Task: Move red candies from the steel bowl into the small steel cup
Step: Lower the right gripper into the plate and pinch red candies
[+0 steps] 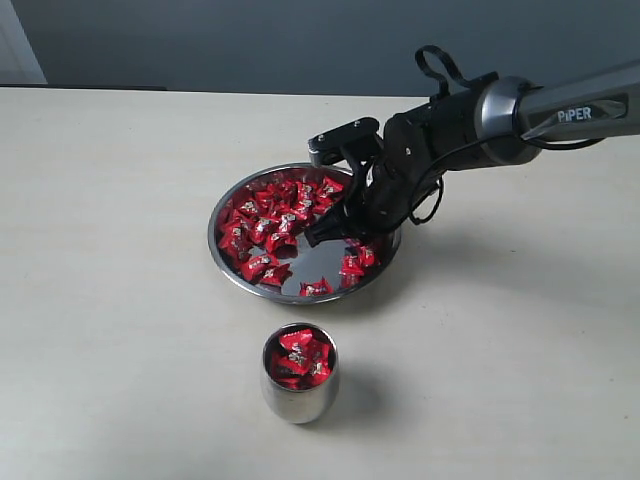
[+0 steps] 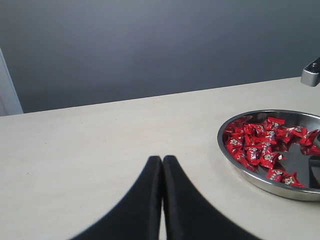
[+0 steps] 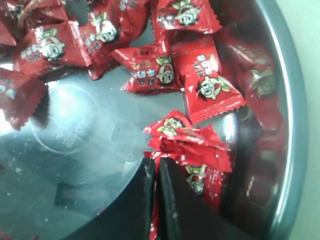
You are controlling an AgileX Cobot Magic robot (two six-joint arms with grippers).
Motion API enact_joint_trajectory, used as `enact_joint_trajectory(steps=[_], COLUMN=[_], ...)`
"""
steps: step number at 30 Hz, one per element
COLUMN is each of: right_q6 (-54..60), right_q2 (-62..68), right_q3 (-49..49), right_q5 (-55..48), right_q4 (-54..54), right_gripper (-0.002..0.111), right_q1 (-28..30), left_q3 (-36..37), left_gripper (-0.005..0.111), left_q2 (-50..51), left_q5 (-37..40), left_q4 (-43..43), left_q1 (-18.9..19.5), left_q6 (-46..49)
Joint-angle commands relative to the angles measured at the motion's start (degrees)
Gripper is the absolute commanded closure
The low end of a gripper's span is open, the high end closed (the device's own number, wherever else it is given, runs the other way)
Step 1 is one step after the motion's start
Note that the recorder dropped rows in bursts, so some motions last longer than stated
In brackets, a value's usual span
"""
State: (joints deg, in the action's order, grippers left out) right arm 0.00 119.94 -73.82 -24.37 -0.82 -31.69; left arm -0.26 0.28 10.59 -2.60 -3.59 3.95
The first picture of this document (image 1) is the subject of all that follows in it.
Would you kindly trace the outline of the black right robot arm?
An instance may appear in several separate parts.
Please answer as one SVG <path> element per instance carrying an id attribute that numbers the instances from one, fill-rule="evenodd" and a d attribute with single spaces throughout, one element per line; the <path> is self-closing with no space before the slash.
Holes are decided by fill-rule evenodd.
<path id="1" fill-rule="evenodd" d="M 452 94 L 442 78 L 436 97 L 385 123 L 364 117 L 309 140 L 314 165 L 346 161 L 352 170 L 345 196 L 306 229 L 310 246 L 429 222 L 416 211 L 443 196 L 449 171 L 522 165 L 543 150 L 639 132 L 636 61 L 556 86 L 495 73 L 459 83 Z"/>

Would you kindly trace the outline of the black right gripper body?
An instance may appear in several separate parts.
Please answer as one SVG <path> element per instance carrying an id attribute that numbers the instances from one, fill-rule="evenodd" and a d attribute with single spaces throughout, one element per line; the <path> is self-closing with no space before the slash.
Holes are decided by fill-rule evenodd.
<path id="1" fill-rule="evenodd" d="M 364 239 L 397 229 L 416 205 L 413 196 L 434 189 L 422 176 L 435 180 L 428 171 L 443 151 L 439 141 L 444 130 L 441 113 L 399 113 L 379 126 L 377 156 L 367 162 L 347 162 L 351 184 L 330 209 L 344 210 L 349 237 Z"/>

